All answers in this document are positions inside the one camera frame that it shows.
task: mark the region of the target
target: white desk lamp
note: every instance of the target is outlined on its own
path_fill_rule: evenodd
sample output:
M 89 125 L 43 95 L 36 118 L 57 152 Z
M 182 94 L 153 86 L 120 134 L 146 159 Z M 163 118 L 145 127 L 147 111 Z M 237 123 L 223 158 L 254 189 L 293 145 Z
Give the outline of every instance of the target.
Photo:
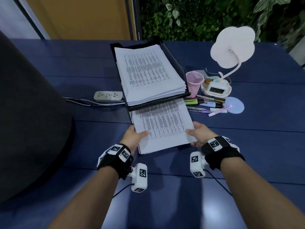
M 248 26 L 230 26 L 223 29 L 217 36 L 216 42 L 211 48 L 211 57 L 222 68 L 232 68 L 234 70 L 226 75 L 218 72 L 220 79 L 211 81 L 208 86 L 201 84 L 201 90 L 206 95 L 225 98 L 232 90 L 228 81 L 224 78 L 234 73 L 242 64 L 254 54 L 255 32 Z

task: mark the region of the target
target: pink mesh pen holder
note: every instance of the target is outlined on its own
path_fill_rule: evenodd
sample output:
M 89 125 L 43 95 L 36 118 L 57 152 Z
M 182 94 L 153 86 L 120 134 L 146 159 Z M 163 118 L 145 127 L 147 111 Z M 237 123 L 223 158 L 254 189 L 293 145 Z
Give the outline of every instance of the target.
M 198 93 L 200 85 L 204 81 L 204 77 L 202 74 L 196 71 L 189 71 L 185 74 L 185 76 L 188 82 L 189 91 L 191 92 L 189 97 L 195 97 Z

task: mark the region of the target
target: right hand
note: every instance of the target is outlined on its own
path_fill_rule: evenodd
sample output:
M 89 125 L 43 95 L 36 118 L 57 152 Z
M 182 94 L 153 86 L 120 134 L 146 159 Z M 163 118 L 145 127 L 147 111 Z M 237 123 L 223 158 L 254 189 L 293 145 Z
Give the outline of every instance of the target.
M 218 136 L 215 132 L 210 130 L 204 124 L 193 121 L 193 125 L 194 125 L 195 129 L 187 129 L 186 133 L 197 139 L 197 142 L 191 143 L 191 145 L 194 147 L 201 147 L 208 140 L 212 139 L 213 137 Z

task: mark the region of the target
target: paper document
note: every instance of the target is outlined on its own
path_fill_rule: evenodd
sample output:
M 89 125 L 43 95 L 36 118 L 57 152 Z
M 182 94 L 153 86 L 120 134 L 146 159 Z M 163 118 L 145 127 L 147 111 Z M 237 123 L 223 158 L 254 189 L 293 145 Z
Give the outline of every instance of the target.
M 197 141 L 185 132 L 194 126 L 183 99 L 134 111 L 132 121 L 136 132 L 149 131 L 139 144 L 141 154 Z
M 114 48 L 116 64 L 129 106 L 185 92 L 186 84 L 159 45 Z

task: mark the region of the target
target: power strip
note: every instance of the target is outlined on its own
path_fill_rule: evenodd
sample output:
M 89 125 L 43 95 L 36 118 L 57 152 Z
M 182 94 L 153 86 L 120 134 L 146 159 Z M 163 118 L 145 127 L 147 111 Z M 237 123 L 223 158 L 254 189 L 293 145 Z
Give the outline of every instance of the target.
M 93 98 L 96 102 L 116 102 L 123 100 L 123 92 L 98 91 Z

